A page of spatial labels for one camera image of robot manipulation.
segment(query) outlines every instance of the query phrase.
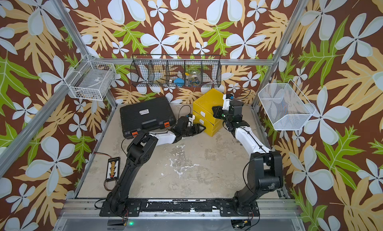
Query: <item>battery charger board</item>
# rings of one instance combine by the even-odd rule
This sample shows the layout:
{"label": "battery charger board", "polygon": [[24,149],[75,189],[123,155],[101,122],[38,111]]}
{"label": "battery charger board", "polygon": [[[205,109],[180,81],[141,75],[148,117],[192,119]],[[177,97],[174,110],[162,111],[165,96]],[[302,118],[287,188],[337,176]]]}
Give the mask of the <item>battery charger board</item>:
{"label": "battery charger board", "polygon": [[107,176],[105,178],[107,182],[118,180],[119,164],[120,157],[108,159]]}
{"label": "battery charger board", "polygon": [[122,134],[131,139],[143,130],[170,128],[176,123],[175,116],[166,97],[124,106],[120,109]]}

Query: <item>yellow object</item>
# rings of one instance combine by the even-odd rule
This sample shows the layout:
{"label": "yellow object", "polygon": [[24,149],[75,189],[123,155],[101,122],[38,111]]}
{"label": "yellow object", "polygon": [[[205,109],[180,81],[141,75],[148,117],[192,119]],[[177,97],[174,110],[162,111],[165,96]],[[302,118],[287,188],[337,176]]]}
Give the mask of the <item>yellow object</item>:
{"label": "yellow object", "polygon": [[195,123],[206,127],[205,132],[213,136],[223,127],[222,120],[213,117],[214,106],[223,106],[223,94],[216,89],[211,89],[193,102],[193,114]]}

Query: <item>label on case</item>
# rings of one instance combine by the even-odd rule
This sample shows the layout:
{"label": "label on case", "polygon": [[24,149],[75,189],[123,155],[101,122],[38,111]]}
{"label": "label on case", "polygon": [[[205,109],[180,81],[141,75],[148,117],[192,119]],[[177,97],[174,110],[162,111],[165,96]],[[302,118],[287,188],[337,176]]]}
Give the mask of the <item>label on case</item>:
{"label": "label on case", "polygon": [[140,110],[140,115],[149,114],[149,109]]}

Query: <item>black plastic case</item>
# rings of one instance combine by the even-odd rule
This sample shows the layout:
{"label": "black plastic case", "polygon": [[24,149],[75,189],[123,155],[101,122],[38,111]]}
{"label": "black plastic case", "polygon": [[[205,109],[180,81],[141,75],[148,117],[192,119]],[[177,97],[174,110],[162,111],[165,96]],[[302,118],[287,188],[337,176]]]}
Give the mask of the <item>black plastic case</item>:
{"label": "black plastic case", "polygon": [[131,139],[142,130],[170,128],[176,123],[172,108],[166,97],[124,106],[120,109],[122,133]]}

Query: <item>white wire basket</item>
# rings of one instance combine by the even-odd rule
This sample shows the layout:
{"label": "white wire basket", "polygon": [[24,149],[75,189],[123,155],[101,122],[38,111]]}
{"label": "white wire basket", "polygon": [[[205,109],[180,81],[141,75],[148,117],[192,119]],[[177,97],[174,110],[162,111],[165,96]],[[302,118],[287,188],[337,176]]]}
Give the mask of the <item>white wire basket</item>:
{"label": "white wire basket", "polygon": [[292,80],[267,84],[258,97],[275,130],[300,130],[315,112],[315,106]]}
{"label": "white wire basket", "polygon": [[113,63],[95,61],[85,56],[76,67],[77,74],[68,84],[74,97],[104,100],[116,75]]}

